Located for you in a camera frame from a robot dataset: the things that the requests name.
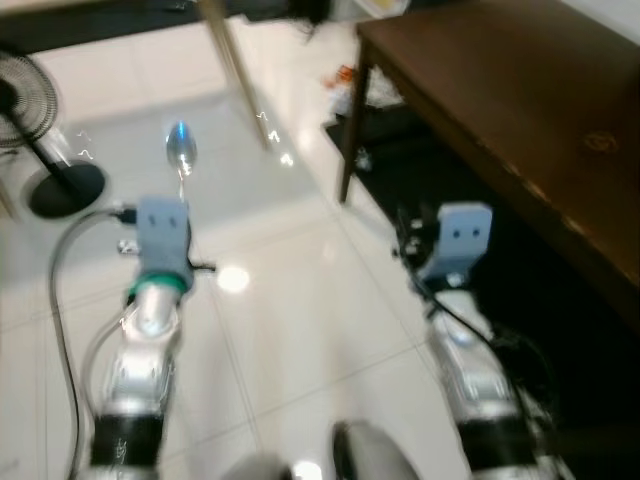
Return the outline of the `orange white packet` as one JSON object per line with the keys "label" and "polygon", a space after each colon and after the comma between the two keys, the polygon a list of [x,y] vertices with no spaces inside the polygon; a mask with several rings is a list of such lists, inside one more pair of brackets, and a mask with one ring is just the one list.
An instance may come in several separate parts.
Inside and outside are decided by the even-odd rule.
{"label": "orange white packet", "polygon": [[355,69],[340,65],[333,73],[326,74],[323,86],[328,95],[330,113],[348,115],[352,104],[352,87],[355,84]]}

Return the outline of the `light wooden table leg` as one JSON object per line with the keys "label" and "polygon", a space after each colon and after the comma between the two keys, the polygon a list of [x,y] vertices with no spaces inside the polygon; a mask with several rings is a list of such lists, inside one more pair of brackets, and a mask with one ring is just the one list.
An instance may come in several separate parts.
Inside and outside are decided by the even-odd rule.
{"label": "light wooden table leg", "polygon": [[268,127],[256,92],[253,91],[250,73],[244,68],[241,49],[236,41],[236,36],[228,24],[227,9],[223,0],[192,0],[200,12],[202,20],[209,29],[212,45],[218,52],[221,67],[227,76],[227,81],[241,91],[244,110],[250,116],[250,124],[257,131],[257,138],[264,150],[271,150],[274,142],[271,140]]}

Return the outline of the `grey right robot leg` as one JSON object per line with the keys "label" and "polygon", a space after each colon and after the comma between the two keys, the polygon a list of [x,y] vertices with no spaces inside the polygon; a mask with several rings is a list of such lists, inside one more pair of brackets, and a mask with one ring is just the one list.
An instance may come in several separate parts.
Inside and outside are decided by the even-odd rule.
{"label": "grey right robot leg", "polygon": [[365,420],[335,422],[332,462],[338,480],[420,480],[396,442]]}

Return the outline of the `dark brown wooden table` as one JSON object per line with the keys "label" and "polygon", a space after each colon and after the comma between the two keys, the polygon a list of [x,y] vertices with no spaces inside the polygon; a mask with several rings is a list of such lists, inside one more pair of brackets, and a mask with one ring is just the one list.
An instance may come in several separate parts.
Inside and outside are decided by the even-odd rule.
{"label": "dark brown wooden table", "polygon": [[640,320],[639,47],[561,0],[454,0],[355,27],[339,202],[371,69],[631,328]]}

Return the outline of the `black standing fan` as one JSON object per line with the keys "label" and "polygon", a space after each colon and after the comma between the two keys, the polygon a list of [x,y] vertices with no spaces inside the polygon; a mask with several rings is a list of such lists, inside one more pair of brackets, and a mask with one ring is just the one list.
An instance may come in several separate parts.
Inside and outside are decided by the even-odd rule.
{"label": "black standing fan", "polygon": [[65,152],[59,108],[58,90],[45,69],[31,56],[0,44],[0,148],[26,151],[40,164],[24,193],[28,209],[42,219],[86,210],[108,187],[100,166]]}

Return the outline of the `silver metal spoon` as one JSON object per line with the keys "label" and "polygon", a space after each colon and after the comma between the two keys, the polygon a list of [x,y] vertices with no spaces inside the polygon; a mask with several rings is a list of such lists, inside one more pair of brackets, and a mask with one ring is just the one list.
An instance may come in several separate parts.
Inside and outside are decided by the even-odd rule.
{"label": "silver metal spoon", "polygon": [[178,175],[178,196],[186,201],[187,182],[198,160],[198,148],[186,122],[175,122],[165,137],[166,160]]}

